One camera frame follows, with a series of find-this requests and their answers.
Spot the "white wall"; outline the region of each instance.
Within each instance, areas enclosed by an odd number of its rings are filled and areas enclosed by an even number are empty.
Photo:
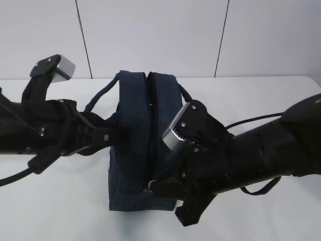
[[[321,83],[321,1],[231,0],[217,76],[303,75]]]
[[[218,77],[302,75],[321,84],[319,0],[77,2],[94,78],[120,69],[178,77],[216,70]],[[74,77],[91,77],[74,0],[3,0],[0,31],[0,79],[27,79],[36,61],[56,53],[76,63]]]

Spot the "black bag strap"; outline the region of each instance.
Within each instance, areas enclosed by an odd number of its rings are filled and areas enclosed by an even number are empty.
[[[241,187],[242,192],[252,195],[252,196],[259,196],[268,193],[279,181],[281,177],[273,178],[268,184],[266,184],[262,189],[256,192],[249,192],[246,187]]]
[[[119,73],[116,74],[114,79],[101,91],[99,91],[92,99],[91,101],[86,105],[85,111],[84,112],[91,112],[92,109],[94,108],[95,104],[98,102],[98,100],[108,91],[111,90],[112,87],[117,83],[119,80]]]

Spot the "black tube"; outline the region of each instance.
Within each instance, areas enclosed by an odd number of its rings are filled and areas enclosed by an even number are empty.
[[[277,119],[233,137],[225,153],[203,149],[196,163],[198,182],[218,194],[291,175],[310,161],[297,138]]]

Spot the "bag handle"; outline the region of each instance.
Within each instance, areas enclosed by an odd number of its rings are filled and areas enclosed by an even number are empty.
[[[86,105],[84,112],[91,112],[94,108],[95,104],[98,102],[98,100],[108,91],[111,90],[112,87],[117,83],[119,80],[119,73],[116,74],[114,79],[101,91],[99,91],[92,99],[91,101]]]

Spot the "screw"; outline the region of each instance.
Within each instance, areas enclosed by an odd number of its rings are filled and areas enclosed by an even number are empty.
[[[45,128],[40,129],[40,136],[43,137],[45,134]]]

